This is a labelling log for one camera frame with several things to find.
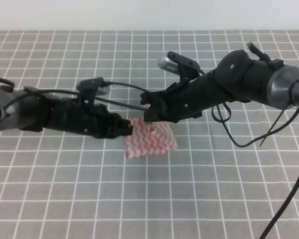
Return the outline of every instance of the zigzag pattern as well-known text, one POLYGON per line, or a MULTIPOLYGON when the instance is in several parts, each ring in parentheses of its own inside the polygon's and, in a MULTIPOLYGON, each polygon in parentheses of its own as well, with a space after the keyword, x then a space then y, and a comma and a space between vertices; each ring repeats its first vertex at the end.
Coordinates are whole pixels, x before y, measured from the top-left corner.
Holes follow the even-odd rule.
POLYGON ((124 138, 128 158, 163 154, 177 149, 173 132, 167 122, 147 123, 143 117, 131 120, 133 134, 124 138))

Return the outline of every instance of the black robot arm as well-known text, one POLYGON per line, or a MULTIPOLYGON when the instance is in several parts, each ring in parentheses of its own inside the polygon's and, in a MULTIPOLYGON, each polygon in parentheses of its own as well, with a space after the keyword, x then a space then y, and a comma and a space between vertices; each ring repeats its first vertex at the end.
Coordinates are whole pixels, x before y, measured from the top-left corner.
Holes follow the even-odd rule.
POLYGON ((76 98, 62 98, 48 93, 50 90, 32 87, 16 91, 13 82, 2 78, 0 83, 4 83, 0 85, 0 130, 18 128, 40 132, 48 128, 95 138, 132 134, 129 120, 110 113, 105 105, 94 103, 98 89, 95 84, 103 85, 103 78, 80 82, 79 92, 72 92, 76 98))
POLYGON ((236 50, 206 74, 197 62, 169 52, 158 66, 180 75, 180 82, 164 91, 141 94, 141 104, 151 105, 144 113, 145 120, 176 123, 234 101, 255 101, 280 110, 299 106, 299 68, 285 65, 280 59, 271 60, 252 43, 248 47, 259 60, 251 60, 247 52, 236 50))

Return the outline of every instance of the white wall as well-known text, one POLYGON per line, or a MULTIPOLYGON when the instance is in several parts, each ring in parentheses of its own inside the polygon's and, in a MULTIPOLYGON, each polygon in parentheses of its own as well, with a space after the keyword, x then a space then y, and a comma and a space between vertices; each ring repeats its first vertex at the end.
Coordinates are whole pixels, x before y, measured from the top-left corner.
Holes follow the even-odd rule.
POLYGON ((0 0, 8 29, 299 29, 299 0, 0 0))

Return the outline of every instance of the red and white cloth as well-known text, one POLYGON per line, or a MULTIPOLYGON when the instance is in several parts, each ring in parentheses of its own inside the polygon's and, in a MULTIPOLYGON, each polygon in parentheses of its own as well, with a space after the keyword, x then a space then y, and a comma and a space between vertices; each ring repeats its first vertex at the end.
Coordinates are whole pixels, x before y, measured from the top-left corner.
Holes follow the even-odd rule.
POLYGON ((176 139, 167 122, 145 122, 143 117, 131 120, 133 134, 124 138, 128 158, 167 153, 177 149, 176 139))

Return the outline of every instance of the grid mat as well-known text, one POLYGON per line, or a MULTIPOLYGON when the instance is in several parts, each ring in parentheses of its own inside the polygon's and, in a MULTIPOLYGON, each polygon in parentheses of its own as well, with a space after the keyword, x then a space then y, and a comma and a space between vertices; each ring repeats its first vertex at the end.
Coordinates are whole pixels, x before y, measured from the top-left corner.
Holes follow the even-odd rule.
MULTIPOLYGON (((163 51, 209 71, 249 41, 299 67, 299 31, 0 31, 0 76, 18 88, 73 90, 102 76, 157 91, 178 81, 156 66, 163 51)), ((140 92, 113 86, 106 97, 139 105, 140 92)), ((256 103, 230 107, 240 143, 265 133, 279 114, 256 103)), ((171 128, 179 148, 141 159, 126 158, 121 137, 1 132, 0 239, 259 238, 299 174, 299 116, 262 147, 242 149, 210 110, 171 128)), ((299 191, 268 238, 299 239, 299 191)))

